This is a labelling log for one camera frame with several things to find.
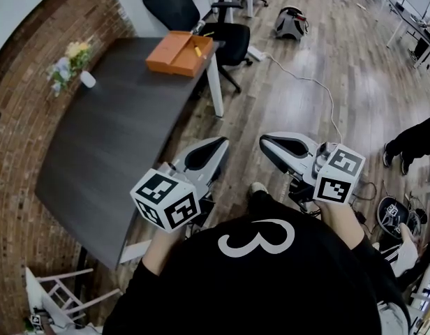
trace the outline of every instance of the white chair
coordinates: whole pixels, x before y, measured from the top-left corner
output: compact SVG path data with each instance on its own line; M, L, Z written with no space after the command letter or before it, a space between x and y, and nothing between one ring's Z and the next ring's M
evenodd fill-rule
M38 277L36 278L29 268L26 268L26 291L27 298L29 300L30 311L34 314L34 309L44 309L47 311L54 321L54 325L52 326L52 330L55 331L56 334L61 332L67 332L68 329L71 331L74 329L74 322L77 319L85 316L84 310L97 304L104 299L112 297L116 294L122 294L120 289L113 290L101 297L98 297L94 300L88 301L87 303L83 303L78 299L64 284L61 282L62 279L71 278L74 276L79 276L81 274L86 274L92 272L93 269L85 269L82 271L75 271L73 273L67 274L59 274L56 276L47 276L47 277ZM41 283L54 281L54 286L47 292L42 286ZM64 296L62 297L58 291L62 290L66 294L66 299ZM57 297L57 299L63 304L60 306L53 300L53 297ZM78 313L77 316L71 318L74 313Z

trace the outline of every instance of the cable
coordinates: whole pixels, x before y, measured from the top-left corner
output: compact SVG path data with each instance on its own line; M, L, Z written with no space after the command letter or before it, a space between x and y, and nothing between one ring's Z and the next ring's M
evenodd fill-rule
M304 214L304 215L308 215L308 216L312 216L312 217L316 217L316 216L319 216L321 213L320 213L320 210L318 210L318 211L312 211L312 212L305 212L303 209L300 209L300 211Z
M362 225L369 231L370 235L373 235L373 231L375 230L375 227L378 225L377 223L373 226L373 228L370 231L370 228L368 225L366 225L365 223L362 223Z
M410 199L409 199L409 205L408 205L409 211L412 211L412 210L415 210L415 209L419 208L419 207L413 208L412 200L417 200L420 203L421 208L424 211L424 213L426 213L426 207L424 207L423 202L421 202L420 199L417 196L411 196L410 197Z
M289 71L289 70L286 70L281 64L280 64L280 62L278 62L270 53L268 53L268 52L263 52L263 54L264 55L266 55L266 56L268 56L272 61L274 61L276 64L278 64L279 65L279 67L284 71L284 72L286 72L286 73L289 73L290 75L292 75L296 80L304 80L304 81L312 81L312 82L315 82L315 83L317 83L317 84L319 84L322 88L324 88L324 89L326 89L327 90L327 92L328 92L328 95L329 95L329 99L331 100L331 102L332 102L332 114L331 114L331 116L330 116L330 119L332 120L332 124L333 124L333 126L334 126L334 128L336 129L336 131L338 132L338 134L339 134L339 138L340 138L340 140L341 140L341 144L342 144L342 134L341 134L341 132L339 131L339 128L338 128L338 126L336 125L336 123L334 123L334 120L333 120L333 112L334 112L334 100L333 100L333 97L332 97L332 93L329 91L329 89L326 87L326 86L324 86L322 83L320 83L318 80L316 80L315 78L307 78L307 77L299 77L299 76L297 76L297 75L295 75L294 73L292 73L291 71Z
M371 181L366 182L364 187L366 187L367 185L373 185L373 188L375 189L375 193L373 194L373 196L371 198L363 198L362 196L358 196L355 193L352 193L352 195L355 196L359 200L372 201L376 197L376 195L378 194L378 189L376 188L376 185Z
M385 187L384 179L383 179L383 187L384 187L385 194L386 194L387 196L389 196L389 197L391 197L391 198L394 198L394 199L396 200L396 198L395 198L393 195L390 195L390 194L387 192L387 189L386 189L386 187Z

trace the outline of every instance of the wire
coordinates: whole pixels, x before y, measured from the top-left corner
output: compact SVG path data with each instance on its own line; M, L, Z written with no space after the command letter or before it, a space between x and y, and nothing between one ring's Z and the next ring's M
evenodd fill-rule
M370 231L370 228L365 223L362 223L362 225L369 231L370 235L373 235L373 231L375 230L375 227L378 225L377 223L373 226L372 230Z
M386 189L386 187L385 187L385 181L384 181L384 179L383 179L383 187L384 187L385 194L386 194L387 196L389 196L389 197L391 197L391 198L394 198L394 199L396 200L396 198L395 198L393 195L390 195L390 194L387 192L387 189Z
M284 71L284 72L286 72L286 73L289 73L290 75L292 75L296 80L303 80L303 81L312 81L312 82L315 82L315 83L317 83L317 84L319 84L322 88L324 88L324 89L326 89L327 90L327 92L328 92L328 96L329 96L329 99L331 100L331 102L332 102L332 113L331 113L331 116L330 116L330 119L332 120L332 124L333 124L333 126L334 126L334 128L336 129L336 131L337 131L337 133L338 133L338 135L339 135L339 138L340 138L340 140L341 140L341 144L342 144L342 134L341 134L341 132L339 131L339 128L338 128L338 126L336 125L336 123L334 123L334 120L333 120L333 113L334 113L334 100L333 100L333 97L332 97L332 93L329 91L329 89L326 87L326 86L324 86L322 83L320 83L317 79L315 79L315 78L308 78L308 77L299 77L299 76L297 76L297 75L295 75L293 72L291 72L291 71L289 71L289 70L286 70L281 64L280 64L280 62L278 62L270 53L268 53L268 52L263 52L266 56L268 56L272 61L274 61L276 64L278 64L279 65L279 67Z
M410 198L409 198L409 211L412 211L412 210L415 210L415 209L417 209L418 207L416 207L415 209L413 208L413 204L412 204L412 200L417 200L419 203L420 203L420 205L421 205L421 208L422 208L422 210L424 211L424 213L426 213L426 207L424 207L424 205L423 205L423 202L421 202L420 201L420 199L417 197L417 196L411 196Z
M366 187L367 185L373 185L373 188L375 189L375 193L373 194L373 196L371 198L363 198L362 196L358 196L355 193L352 193L352 195L355 196L359 200L372 201L376 197L376 195L378 194L378 189L376 188L376 185L371 181L366 182L364 187Z

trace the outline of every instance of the flower bouquet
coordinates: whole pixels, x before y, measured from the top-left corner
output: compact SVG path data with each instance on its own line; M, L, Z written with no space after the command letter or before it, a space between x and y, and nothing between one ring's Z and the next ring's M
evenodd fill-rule
M47 80L53 80L52 89L57 97L68 82L83 70L91 59L91 47L87 42L73 42L66 48L65 56L49 67Z

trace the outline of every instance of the yellow flower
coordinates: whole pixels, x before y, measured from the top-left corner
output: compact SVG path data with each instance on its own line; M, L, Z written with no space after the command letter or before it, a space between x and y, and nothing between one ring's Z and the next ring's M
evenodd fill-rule
M79 54L80 51L81 51L80 44L78 42L71 42L68 45L68 48L66 48L66 56L69 59L73 59L75 56Z
M80 51L86 51L89 49L89 45L86 42L82 42L79 44Z

